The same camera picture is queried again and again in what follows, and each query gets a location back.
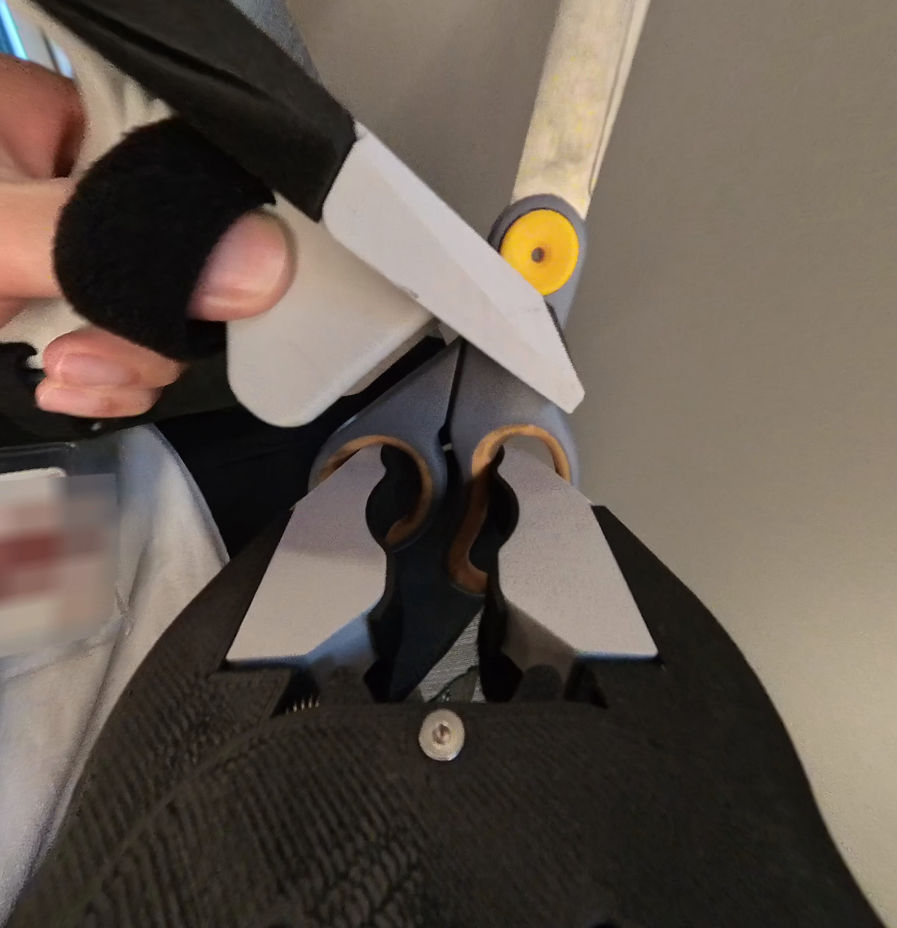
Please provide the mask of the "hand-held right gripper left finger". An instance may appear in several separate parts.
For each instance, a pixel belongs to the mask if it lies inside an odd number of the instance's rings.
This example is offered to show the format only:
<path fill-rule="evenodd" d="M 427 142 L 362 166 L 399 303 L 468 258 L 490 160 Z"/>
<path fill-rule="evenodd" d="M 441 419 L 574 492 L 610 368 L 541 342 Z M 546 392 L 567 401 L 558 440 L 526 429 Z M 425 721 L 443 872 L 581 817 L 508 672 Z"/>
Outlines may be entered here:
<path fill-rule="evenodd" d="M 386 556 L 366 508 L 384 476 L 380 448 L 367 447 L 295 505 L 228 662 L 374 662 L 370 618 L 385 594 Z"/>

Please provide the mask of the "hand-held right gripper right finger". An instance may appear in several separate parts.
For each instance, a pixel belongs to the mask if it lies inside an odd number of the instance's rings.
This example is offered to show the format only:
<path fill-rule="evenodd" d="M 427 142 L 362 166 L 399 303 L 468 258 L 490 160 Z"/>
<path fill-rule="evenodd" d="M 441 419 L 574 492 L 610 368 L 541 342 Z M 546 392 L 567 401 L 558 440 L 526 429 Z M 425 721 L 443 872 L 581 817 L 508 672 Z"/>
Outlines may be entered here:
<path fill-rule="evenodd" d="M 513 667 L 647 661 L 658 649 L 591 503 L 546 462 L 507 447 L 510 526 L 489 576 L 483 659 Z"/>

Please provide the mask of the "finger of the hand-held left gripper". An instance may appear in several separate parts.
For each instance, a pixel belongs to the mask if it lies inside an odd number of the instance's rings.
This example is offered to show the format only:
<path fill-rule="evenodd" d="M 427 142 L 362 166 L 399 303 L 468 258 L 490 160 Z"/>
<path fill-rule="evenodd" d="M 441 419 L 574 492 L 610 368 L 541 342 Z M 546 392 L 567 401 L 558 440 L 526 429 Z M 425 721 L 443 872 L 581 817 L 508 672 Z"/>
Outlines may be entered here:
<path fill-rule="evenodd" d="M 357 123 L 322 210 L 332 237 L 503 369 L 573 412 L 585 396 L 543 298 Z"/>

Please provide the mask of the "person's left hand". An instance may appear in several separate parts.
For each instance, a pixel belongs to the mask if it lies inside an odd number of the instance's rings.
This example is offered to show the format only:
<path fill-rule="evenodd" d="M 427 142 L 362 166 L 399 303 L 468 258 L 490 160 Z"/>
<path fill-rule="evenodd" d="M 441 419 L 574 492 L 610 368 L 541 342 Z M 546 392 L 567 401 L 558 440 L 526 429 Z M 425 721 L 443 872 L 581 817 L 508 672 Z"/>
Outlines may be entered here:
<path fill-rule="evenodd" d="M 60 297 L 52 246 L 84 129 L 71 80 L 0 53 L 0 331 L 31 301 Z M 280 222 L 263 212 L 245 215 L 208 257 L 188 314 L 214 322 L 253 318 L 290 289 L 294 266 Z M 48 345 L 44 370 L 40 408 L 106 420 L 148 412 L 183 365 L 83 328 Z"/>

